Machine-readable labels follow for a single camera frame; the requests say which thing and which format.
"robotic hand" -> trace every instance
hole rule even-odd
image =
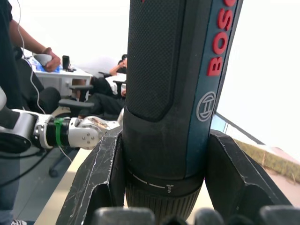
[[[6,108],[6,95],[0,87],[0,151],[22,153],[34,145],[40,149],[56,146],[93,149],[104,134],[122,126],[123,111],[117,121],[95,116],[55,118],[25,110]]]

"desk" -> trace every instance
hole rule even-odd
[[[38,219],[35,222],[35,225],[55,225],[56,220],[60,214],[60,210],[64,204],[64,201],[67,197],[67,194],[72,186],[72,182],[75,178],[76,172],[82,162],[90,154],[91,150],[80,149],[73,160],[72,164],[68,168],[67,172],[61,179],[60,183],[56,187],[54,193],[50,197],[43,211],[39,215]],[[191,216],[188,218],[189,224],[194,224],[195,212],[200,208],[213,208],[211,204],[208,191],[205,184],[203,184],[199,197],[196,201],[195,207],[191,213]]]
[[[93,77],[92,74],[84,72],[82,69],[76,69],[74,72],[67,72],[65,70],[61,70],[59,73],[57,72],[44,72],[44,71],[37,71],[35,67],[33,67],[34,73],[37,75],[37,77],[40,78],[56,78],[59,79],[59,86],[60,86],[60,93],[62,88],[62,79],[68,78],[68,79],[79,79],[79,80],[85,80],[86,85],[90,84],[90,80]]]

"floor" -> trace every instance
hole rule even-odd
[[[35,153],[37,149],[31,148],[24,153],[28,155]],[[70,153],[73,159],[76,152]],[[20,186],[15,202],[14,216],[20,220],[35,221],[48,199],[52,195],[64,173],[67,171],[70,161],[65,158],[56,168],[58,171],[57,178],[51,178],[48,174],[49,167],[60,156],[59,149],[53,149],[52,152],[39,164],[33,171],[20,179]],[[40,157],[31,157],[21,160],[21,173],[28,170],[34,165]]]

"jeans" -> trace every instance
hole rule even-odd
[[[0,159],[0,184],[20,175],[20,160]],[[0,188],[0,225],[11,225],[13,208],[19,188],[19,181],[15,181]]]

